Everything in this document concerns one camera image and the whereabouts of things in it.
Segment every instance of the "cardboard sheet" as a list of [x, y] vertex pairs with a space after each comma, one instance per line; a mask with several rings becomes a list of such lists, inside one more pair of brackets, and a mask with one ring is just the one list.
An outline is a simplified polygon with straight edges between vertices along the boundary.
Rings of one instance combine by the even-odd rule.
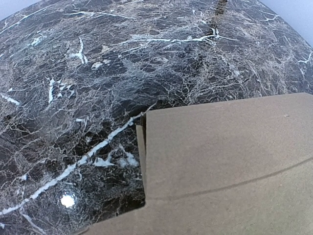
[[312, 95], [150, 111], [137, 132], [146, 206], [86, 234], [313, 234]]

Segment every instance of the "cardboard edge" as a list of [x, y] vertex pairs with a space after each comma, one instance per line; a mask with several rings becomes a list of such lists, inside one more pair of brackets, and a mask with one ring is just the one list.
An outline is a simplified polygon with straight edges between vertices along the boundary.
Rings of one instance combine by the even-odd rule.
[[143, 128], [143, 139], [144, 139], [145, 148], [146, 148], [146, 125], [147, 125], [147, 114], [146, 113], [143, 116], [141, 116], [141, 118], [140, 118], [140, 125]]
[[87, 229], [82, 230], [81, 233], [73, 235], [128, 235], [136, 234], [138, 222], [142, 219], [142, 208], [129, 211], [114, 218], [103, 220], [99, 223], [90, 225]]
[[[235, 99], [235, 100], [227, 100], [227, 101], [219, 101], [219, 102], [209, 102], [209, 103], [201, 103], [201, 104], [196, 104], [196, 105], [188, 105], [191, 109], [189, 109], [186, 112], [193, 112], [193, 106], [197, 106], [197, 107], [203, 107], [204, 109], [206, 109], [206, 105], [210, 104], [211, 106], [220, 106], [221, 103], [223, 103], [224, 105], [228, 104], [228, 105], [232, 105], [238, 102], [251, 102], [251, 100], [258, 100], [258, 99], [273, 99], [273, 98], [280, 98], [280, 96], [295, 96], [295, 97], [302, 97], [302, 98], [307, 98], [307, 97], [311, 97], [313, 96], [313, 94], [310, 93], [306, 93], [306, 92], [301, 92], [301, 93], [289, 93], [289, 94], [276, 94], [276, 95], [268, 95], [268, 96], [261, 96], [261, 97], [250, 97], [250, 98], [244, 98], [244, 99]], [[163, 114], [164, 112], [169, 113], [171, 112], [172, 114], [175, 114], [176, 112], [181, 112], [182, 109], [185, 109], [185, 105], [184, 106], [177, 106], [177, 107], [171, 107], [171, 108], [165, 108], [165, 109], [153, 109], [150, 110], [149, 112], [147, 112], [147, 114], [152, 114], [152, 113], [158, 113]]]
[[139, 159], [140, 159], [140, 167], [141, 167], [141, 174], [142, 174], [142, 182], [143, 188], [146, 191], [146, 141], [145, 141], [145, 128], [144, 126], [137, 125], [136, 132], [137, 132], [137, 142], [138, 142], [138, 150], [139, 150]]

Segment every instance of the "marble table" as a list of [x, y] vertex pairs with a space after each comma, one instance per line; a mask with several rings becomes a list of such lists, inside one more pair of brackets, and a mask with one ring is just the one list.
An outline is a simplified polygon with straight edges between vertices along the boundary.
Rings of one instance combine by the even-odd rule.
[[312, 54], [257, 0], [44, 0], [1, 21], [0, 234], [142, 207], [141, 113], [313, 93]]

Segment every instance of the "dark marble countertop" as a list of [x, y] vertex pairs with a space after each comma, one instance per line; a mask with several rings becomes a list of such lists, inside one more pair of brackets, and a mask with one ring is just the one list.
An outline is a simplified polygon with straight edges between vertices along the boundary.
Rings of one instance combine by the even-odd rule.
[[313, 91], [313, 49], [256, 0], [44, 0], [0, 22], [0, 234], [144, 205], [149, 108]]

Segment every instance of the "crease line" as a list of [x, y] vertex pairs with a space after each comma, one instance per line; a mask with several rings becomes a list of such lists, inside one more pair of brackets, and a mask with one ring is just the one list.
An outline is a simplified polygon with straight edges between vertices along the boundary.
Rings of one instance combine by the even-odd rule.
[[287, 167], [285, 169], [273, 172], [271, 174], [268, 174], [268, 175], [265, 175], [265, 176], [261, 176], [261, 177], [258, 177], [258, 178], [254, 178], [254, 179], [251, 179], [251, 180], [246, 180], [246, 181], [243, 181], [243, 182], [240, 182], [240, 183], [237, 183], [237, 184], [233, 184], [233, 185], [229, 185], [229, 186], [225, 186], [225, 187], [221, 187], [221, 188], [215, 188], [215, 189], [210, 189], [210, 190], [186, 193], [186, 194], [179, 195], [179, 196], [151, 197], [151, 198], [147, 198], [147, 200], [176, 201], [176, 200], [179, 200], [179, 199], [189, 198], [189, 197], [193, 197], [193, 196], [200, 196], [200, 195], [210, 194], [210, 193], [214, 193], [214, 192], [220, 192], [220, 191], [224, 191], [224, 190], [228, 190], [228, 189], [233, 189], [233, 188], [236, 188], [236, 187], [244, 186], [244, 185], [247, 185], [247, 184], [250, 184], [250, 183], [255, 183], [257, 181], [264, 180], [264, 179], [267, 179], [267, 178], [279, 175], [279, 174], [284, 173], [284, 172], [286, 172], [288, 170], [291, 170], [293, 168], [296, 168], [298, 166], [301, 166], [301, 165], [304, 165], [304, 164], [306, 164], [308, 162], [311, 162], [312, 160], [313, 160], [313, 157], [310, 157], [310, 158], [308, 158], [308, 159], [306, 159], [306, 160], [304, 160], [304, 161], [302, 161], [300, 163], [297, 163], [297, 164], [292, 165], [290, 167]]

